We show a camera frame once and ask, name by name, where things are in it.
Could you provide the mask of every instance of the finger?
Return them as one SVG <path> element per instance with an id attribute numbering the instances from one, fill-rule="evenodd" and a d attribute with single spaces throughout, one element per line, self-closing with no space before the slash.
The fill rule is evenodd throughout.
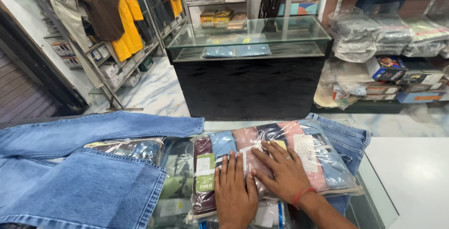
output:
<path id="1" fill-rule="evenodd" d="M 265 141 L 262 141 L 262 146 L 274 157 L 274 159 L 278 163 L 285 161 L 285 158 L 282 156 L 282 154 L 276 148 L 274 148 L 272 145 L 268 144 Z"/>
<path id="2" fill-rule="evenodd" d="M 301 162 L 300 156 L 291 147 L 287 147 L 287 151 L 290 154 L 290 156 L 293 158 L 295 163 L 302 167 L 303 163 Z"/>
<path id="3" fill-rule="evenodd" d="M 251 169 L 251 174 L 255 175 L 269 190 L 274 191 L 274 187 L 278 184 L 275 180 L 269 178 L 262 170 Z"/>
<path id="4" fill-rule="evenodd" d="M 221 160 L 220 185 L 226 185 L 228 177 L 228 156 L 224 155 Z"/>
<path id="5" fill-rule="evenodd" d="M 242 188 L 245 187 L 245 176 L 243 174 L 242 153 L 237 154 L 237 166 L 235 167 L 235 183 Z"/>
<path id="6" fill-rule="evenodd" d="M 251 148 L 251 152 L 259 158 L 265 165 L 267 165 L 271 170 L 275 171 L 275 169 L 278 167 L 278 163 L 275 162 L 271 157 L 263 153 L 262 151 L 258 150 L 257 148 Z"/>
<path id="7" fill-rule="evenodd" d="M 214 173 L 214 190 L 216 193 L 218 193 L 219 189 L 220 189 L 220 169 L 216 167 Z"/>
<path id="8" fill-rule="evenodd" d="M 257 188 L 255 186 L 254 175 L 251 173 L 246 175 L 246 190 L 248 191 L 250 202 L 257 202 Z"/>
<path id="9" fill-rule="evenodd" d="M 235 182 L 235 153 L 232 150 L 229 152 L 228 177 L 226 179 L 227 184 Z"/>
<path id="10" fill-rule="evenodd" d="M 277 151 L 279 151 L 282 156 L 289 162 L 289 163 L 295 163 L 295 161 L 292 159 L 291 155 L 287 150 L 285 150 L 283 147 L 281 147 L 277 142 L 270 141 L 270 145 L 272 145 Z"/>

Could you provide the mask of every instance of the brown shirt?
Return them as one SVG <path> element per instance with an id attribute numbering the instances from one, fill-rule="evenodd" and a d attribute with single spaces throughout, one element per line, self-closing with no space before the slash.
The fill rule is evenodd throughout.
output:
<path id="1" fill-rule="evenodd" d="M 95 34 L 105 41 L 115 41 L 122 37 L 125 29 L 119 14 L 120 0 L 83 0 Z"/>

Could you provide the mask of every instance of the hand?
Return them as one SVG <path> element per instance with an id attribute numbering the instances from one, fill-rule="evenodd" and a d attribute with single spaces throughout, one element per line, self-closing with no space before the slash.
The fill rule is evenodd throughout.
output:
<path id="1" fill-rule="evenodd" d="M 255 148 L 251 151 L 271 168 L 275 178 L 270 179 L 261 170 L 252 169 L 251 173 L 279 198 L 293 204 L 293 200 L 301 190 L 311 187 L 300 157 L 292 148 L 287 147 L 285 150 L 274 141 L 270 141 L 270 144 L 262 141 L 262 146 L 274 157 L 274 160 Z"/>
<path id="2" fill-rule="evenodd" d="M 257 190 L 254 176 L 246 175 L 246 188 L 243 174 L 243 156 L 237 154 L 237 166 L 234 151 L 223 156 L 221 173 L 215 169 L 215 202 L 220 229 L 246 229 L 255 218 L 257 211 Z"/>

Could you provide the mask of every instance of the glass display case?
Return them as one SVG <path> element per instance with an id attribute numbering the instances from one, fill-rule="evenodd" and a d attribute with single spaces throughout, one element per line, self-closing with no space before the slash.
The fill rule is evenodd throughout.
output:
<path id="1" fill-rule="evenodd" d="M 328 57 L 332 38 L 314 15 L 184 25 L 166 46 L 171 63 Z"/>

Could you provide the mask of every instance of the green label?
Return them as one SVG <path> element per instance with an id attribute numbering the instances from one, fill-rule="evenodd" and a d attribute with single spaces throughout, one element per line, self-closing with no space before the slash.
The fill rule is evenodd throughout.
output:
<path id="1" fill-rule="evenodd" d="M 197 156 L 196 191 L 214 190 L 215 154 L 206 153 Z"/>

